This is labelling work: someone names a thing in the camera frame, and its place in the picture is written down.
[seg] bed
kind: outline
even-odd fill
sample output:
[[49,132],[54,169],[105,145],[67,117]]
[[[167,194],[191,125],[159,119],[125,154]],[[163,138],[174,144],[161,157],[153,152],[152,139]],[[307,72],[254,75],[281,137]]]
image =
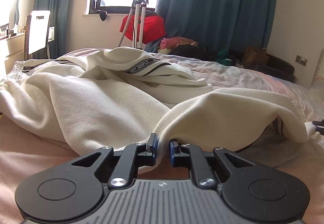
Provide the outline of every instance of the bed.
[[[76,56],[97,51],[83,49],[71,52]],[[249,88],[267,90],[288,96],[306,121],[322,120],[324,118],[324,101],[320,95],[324,93],[324,83],[318,80],[316,86],[307,90],[296,84],[282,81],[268,75],[236,67],[225,67],[214,62],[204,62],[197,59],[179,56],[152,54],[153,56],[172,64],[178,64],[191,72],[197,79],[204,78],[214,89],[221,87]],[[316,134],[306,144],[297,144],[282,140],[271,130],[263,139],[268,144],[262,154],[256,154],[253,146],[244,151],[244,155],[253,159],[256,155],[259,161],[262,156],[276,153],[285,154],[285,161],[274,163],[273,167],[292,174],[301,179],[311,192],[311,201],[305,213],[307,224],[324,222],[324,140]],[[22,217],[14,201],[14,191],[21,180],[46,168],[61,164],[78,155],[68,145],[60,142],[41,139],[15,125],[5,116],[0,117],[0,223],[20,223]],[[168,159],[155,170],[140,175],[150,178],[186,178],[186,170],[174,170],[168,165]]]

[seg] red bag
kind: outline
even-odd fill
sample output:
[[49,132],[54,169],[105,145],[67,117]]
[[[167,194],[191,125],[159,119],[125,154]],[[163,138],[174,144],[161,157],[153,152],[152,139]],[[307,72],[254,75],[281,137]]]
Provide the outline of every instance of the red bag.
[[[120,26],[120,32],[123,32],[124,27],[126,25],[128,15],[124,17],[123,22]],[[134,15],[132,15],[132,18],[129,22],[128,28],[125,33],[125,37],[127,37],[129,40],[133,39],[133,32],[134,32]],[[138,24],[137,27],[137,41],[139,40],[140,35],[140,24]],[[145,15],[144,19],[144,29],[143,29],[143,43],[147,44],[149,42],[152,42],[154,40],[157,40],[161,37],[164,37],[166,35],[165,29],[164,29],[164,20],[161,16],[159,16],[155,12],[148,12]]]

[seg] electrical socket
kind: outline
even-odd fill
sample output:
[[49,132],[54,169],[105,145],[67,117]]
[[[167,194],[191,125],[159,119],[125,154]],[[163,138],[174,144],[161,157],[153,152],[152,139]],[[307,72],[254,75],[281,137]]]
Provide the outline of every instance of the electrical socket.
[[303,58],[303,57],[301,57],[299,55],[296,56],[296,60],[295,61],[297,63],[303,65],[303,66],[306,66],[306,64],[307,64],[307,59],[305,59],[305,58]]

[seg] pile of clothes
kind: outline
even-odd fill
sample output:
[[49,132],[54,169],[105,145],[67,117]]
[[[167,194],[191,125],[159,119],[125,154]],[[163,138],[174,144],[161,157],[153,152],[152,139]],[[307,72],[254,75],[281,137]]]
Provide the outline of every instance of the pile of clothes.
[[158,47],[158,53],[212,61],[225,66],[235,66],[237,63],[236,58],[229,55],[227,50],[213,51],[206,45],[185,37],[163,38]]

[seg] window frame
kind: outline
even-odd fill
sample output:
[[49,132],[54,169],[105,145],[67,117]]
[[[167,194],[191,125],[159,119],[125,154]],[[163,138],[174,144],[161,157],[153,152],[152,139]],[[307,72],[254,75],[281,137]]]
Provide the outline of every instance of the window frame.
[[[89,14],[96,14],[98,10],[106,11],[108,14],[129,14],[130,6],[100,6],[101,0],[90,0]],[[154,12],[155,8],[147,7],[146,10]]]

